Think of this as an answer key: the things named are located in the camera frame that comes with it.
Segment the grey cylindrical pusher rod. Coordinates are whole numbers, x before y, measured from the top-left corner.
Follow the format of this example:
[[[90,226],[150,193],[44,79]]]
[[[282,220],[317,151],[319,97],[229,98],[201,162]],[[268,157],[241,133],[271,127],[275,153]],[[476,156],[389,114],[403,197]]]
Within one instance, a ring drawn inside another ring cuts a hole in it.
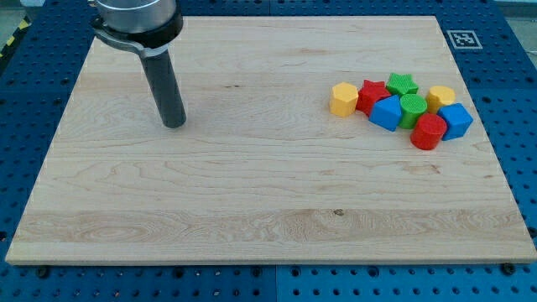
[[[169,51],[142,58],[141,63],[162,123],[167,128],[181,127],[186,113]]]

